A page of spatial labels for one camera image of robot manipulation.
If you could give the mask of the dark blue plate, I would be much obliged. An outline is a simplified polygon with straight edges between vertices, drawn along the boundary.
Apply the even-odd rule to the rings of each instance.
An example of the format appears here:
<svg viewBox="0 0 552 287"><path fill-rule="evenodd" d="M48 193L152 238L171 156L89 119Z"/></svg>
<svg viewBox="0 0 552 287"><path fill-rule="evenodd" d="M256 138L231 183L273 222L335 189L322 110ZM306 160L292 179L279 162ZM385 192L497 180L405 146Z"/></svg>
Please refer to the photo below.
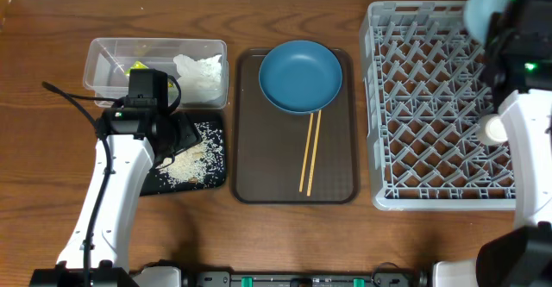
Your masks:
<svg viewBox="0 0 552 287"><path fill-rule="evenodd" d="M273 48L261 62L258 79L272 105L297 115L329 105L343 83L338 58L315 41L288 41Z"/></svg>

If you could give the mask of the light blue bowl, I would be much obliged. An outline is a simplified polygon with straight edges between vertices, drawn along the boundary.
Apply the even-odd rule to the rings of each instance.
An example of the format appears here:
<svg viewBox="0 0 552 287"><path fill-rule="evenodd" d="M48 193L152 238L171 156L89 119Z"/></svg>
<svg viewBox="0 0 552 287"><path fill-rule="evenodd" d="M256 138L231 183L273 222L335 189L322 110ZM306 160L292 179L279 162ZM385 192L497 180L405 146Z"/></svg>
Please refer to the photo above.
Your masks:
<svg viewBox="0 0 552 287"><path fill-rule="evenodd" d="M509 2L510 0L467 0L463 22L470 36L484 44L492 15L502 13Z"/></svg>

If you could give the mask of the rice leftovers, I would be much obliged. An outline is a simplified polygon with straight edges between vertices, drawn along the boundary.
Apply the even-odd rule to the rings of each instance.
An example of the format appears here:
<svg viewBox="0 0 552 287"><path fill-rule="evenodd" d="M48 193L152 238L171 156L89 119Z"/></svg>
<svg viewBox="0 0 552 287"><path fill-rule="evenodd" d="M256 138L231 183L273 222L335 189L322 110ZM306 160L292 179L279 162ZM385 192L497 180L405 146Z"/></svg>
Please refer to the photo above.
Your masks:
<svg viewBox="0 0 552 287"><path fill-rule="evenodd" d="M170 190L216 188L226 179L223 128L219 121L195 124L202 142L178 155L165 159L154 176L160 186Z"/></svg>

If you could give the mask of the cream white cup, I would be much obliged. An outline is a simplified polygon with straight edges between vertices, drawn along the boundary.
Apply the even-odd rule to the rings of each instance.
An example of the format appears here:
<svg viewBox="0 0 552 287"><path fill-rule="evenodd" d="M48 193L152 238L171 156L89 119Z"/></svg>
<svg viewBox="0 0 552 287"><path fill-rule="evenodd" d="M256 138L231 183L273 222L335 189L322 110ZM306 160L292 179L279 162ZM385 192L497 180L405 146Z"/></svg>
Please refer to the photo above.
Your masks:
<svg viewBox="0 0 552 287"><path fill-rule="evenodd" d="M498 114L484 115L478 120L477 139L486 146L497 146L507 142L504 124Z"/></svg>

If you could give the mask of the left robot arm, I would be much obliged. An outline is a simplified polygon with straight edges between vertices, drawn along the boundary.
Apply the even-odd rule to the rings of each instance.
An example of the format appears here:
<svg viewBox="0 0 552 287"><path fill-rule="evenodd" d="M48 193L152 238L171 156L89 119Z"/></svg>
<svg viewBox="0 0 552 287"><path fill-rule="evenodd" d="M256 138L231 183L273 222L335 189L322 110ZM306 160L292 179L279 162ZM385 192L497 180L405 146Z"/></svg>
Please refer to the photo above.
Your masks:
<svg viewBox="0 0 552 287"><path fill-rule="evenodd" d="M129 272L130 234L147 175L166 157L200 141L181 111L109 108L96 121L98 141L91 183L70 240L52 269L37 269L32 286L182 286L176 265Z"/></svg>

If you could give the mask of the white tissue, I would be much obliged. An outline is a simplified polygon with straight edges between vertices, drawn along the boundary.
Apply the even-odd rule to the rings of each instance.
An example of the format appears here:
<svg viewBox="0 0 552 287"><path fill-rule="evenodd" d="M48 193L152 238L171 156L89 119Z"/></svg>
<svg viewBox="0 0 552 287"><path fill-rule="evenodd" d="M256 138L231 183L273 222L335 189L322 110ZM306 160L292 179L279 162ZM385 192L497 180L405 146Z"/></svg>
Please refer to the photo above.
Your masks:
<svg viewBox="0 0 552 287"><path fill-rule="evenodd" d="M221 54L198 60L184 54L173 58L182 103L207 103L223 95L221 58Z"/></svg>

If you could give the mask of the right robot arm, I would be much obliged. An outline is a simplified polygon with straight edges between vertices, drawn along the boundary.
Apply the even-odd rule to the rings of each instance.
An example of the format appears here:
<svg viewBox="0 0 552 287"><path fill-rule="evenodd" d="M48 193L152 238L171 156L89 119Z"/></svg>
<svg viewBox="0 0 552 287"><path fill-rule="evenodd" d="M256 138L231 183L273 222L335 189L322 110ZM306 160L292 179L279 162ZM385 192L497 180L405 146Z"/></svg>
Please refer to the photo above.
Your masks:
<svg viewBox="0 0 552 287"><path fill-rule="evenodd" d="M511 151L514 229L475 259L434 264L430 286L551 284L551 0L468 0L467 31L485 48L481 78Z"/></svg>

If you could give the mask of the yellow green snack wrapper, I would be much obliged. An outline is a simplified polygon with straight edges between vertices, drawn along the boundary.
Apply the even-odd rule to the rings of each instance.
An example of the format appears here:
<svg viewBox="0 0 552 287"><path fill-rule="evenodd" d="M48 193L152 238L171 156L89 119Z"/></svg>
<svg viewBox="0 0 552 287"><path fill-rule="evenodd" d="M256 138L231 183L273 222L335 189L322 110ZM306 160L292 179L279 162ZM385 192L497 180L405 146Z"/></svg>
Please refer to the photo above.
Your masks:
<svg viewBox="0 0 552 287"><path fill-rule="evenodd" d="M130 74L133 70L148 70L148 71L152 71L153 68L149 68L148 66L144 65L143 63L141 63L140 61L136 61L128 70L126 70L124 72L124 75L127 77L127 78L130 78ZM167 75L167 85L169 88L174 88L175 85L173 84L173 81L171 79L171 75L168 74Z"/></svg>

